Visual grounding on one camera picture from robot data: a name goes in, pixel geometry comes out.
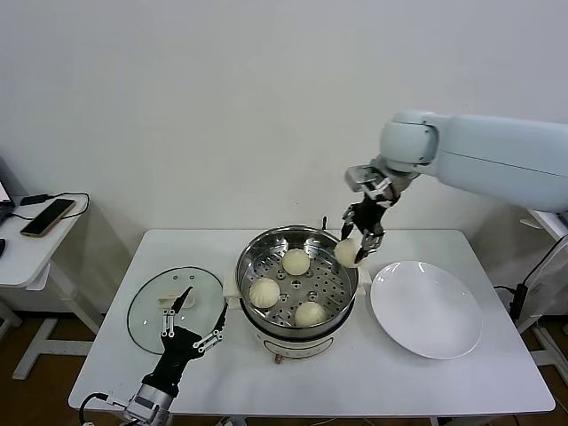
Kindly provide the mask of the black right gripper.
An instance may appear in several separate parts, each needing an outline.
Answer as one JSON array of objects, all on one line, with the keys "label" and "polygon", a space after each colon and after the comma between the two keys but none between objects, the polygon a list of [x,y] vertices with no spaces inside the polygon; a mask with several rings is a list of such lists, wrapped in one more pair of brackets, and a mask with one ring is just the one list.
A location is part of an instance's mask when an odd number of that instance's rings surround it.
[{"label": "black right gripper", "polygon": [[380,247],[384,233],[382,218],[390,206],[391,201],[384,195],[378,195],[374,199],[365,195],[362,201],[350,205],[343,213],[341,240],[344,241],[351,235],[354,225],[363,235],[355,263],[360,263]]}]

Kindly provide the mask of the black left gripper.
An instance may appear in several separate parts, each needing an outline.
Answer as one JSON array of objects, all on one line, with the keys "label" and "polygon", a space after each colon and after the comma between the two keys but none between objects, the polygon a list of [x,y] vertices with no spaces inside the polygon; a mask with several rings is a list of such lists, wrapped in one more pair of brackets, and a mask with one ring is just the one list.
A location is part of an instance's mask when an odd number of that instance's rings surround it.
[{"label": "black left gripper", "polygon": [[178,384],[188,362],[201,358],[207,351],[221,343],[224,338],[223,330],[228,310],[227,304],[221,311],[213,329],[203,338],[177,324],[176,316],[182,310],[185,300],[192,290],[193,286],[189,286],[174,300],[169,309],[162,312],[160,337],[164,351],[154,371],[142,379],[143,384],[156,388],[173,398],[178,396]]}]

